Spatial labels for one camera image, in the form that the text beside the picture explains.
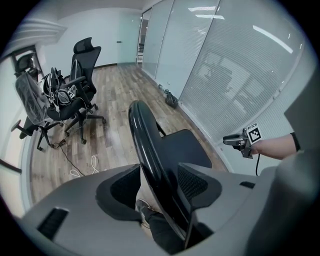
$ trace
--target white label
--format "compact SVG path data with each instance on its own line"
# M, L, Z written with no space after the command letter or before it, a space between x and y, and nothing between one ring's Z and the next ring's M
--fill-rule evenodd
M250 145L260 141L262 139L262 135L257 123L250 125L246 129L246 135L249 138Z

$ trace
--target foot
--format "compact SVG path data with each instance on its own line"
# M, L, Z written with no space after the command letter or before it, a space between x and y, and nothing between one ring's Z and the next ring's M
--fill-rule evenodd
M146 211L150 211L150 210L152 211L150 204L148 204L148 202L143 199L138 199L135 202L135 206L138 212L140 212L142 216L142 225L149 229L150 227L148 222L145 219L145 216L146 216Z

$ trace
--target person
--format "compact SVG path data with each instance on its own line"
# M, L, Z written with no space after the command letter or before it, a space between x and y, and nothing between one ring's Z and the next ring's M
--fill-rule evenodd
M253 155L282 160L300 150L300 145L294 132L278 138L263 139L251 146ZM164 215L153 210L144 199L135 203L141 213L147 228L150 228L153 240L168 254L173 255L184 250L184 241L171 228Z

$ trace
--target plastic wrap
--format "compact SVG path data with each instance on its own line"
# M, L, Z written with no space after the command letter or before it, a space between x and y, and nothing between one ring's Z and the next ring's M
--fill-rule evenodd
M37 126L44 126L50 104L38 83L26 72L17 78L15 90L30 121Z

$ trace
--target wooden floor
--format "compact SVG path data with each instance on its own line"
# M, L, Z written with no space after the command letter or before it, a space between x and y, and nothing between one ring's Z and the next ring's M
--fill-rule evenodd
M73 164L85 175L93 172L92 155L98 159L96 169L108 170L139 162L128 123L128 109L132 101L142 100L148 104L156 120L167 134L182 129L192 130L212 161L212 168L226 171L223 162L211 149L197 127L181 113L165 104L165 99L151 79L133 64L97 68L92 81L97 88L93 99L99 109L94 115L106 118L88 119L84 125L85 145L81 144L78 130L72 129L63 151ZM52 143L61 141L64 127L56 126ZM33 149L31 160L31 190L34 203L40 201L61 184L77 179L69 174L75 169L60 148L46 147L43 151Z

